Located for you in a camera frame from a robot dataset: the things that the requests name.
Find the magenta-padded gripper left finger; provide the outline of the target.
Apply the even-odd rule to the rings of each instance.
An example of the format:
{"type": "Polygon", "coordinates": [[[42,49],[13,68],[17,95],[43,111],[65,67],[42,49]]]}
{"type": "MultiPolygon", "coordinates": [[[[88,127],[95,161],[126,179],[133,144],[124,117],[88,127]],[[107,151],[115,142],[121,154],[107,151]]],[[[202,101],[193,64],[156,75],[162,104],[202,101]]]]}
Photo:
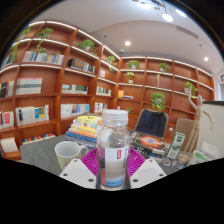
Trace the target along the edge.
{"type": "Polygon", "coordinates": [[[60,177],[78,186],[95,189],[98,172],[97,149],[93,149],[81,159],[73,159],[62,171],[60,177]]]}

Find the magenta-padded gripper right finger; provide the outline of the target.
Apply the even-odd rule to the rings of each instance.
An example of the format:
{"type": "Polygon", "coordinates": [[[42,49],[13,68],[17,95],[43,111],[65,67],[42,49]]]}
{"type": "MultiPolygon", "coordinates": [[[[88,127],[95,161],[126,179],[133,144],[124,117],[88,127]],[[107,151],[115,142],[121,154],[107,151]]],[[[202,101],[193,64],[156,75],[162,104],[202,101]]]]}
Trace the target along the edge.
{"type": "Polygon", "coordinates": [[[131,189],[143,187],[166,176],[154,159],[146,159],[135,149],[130,149],[127,173],[131,189]]]}

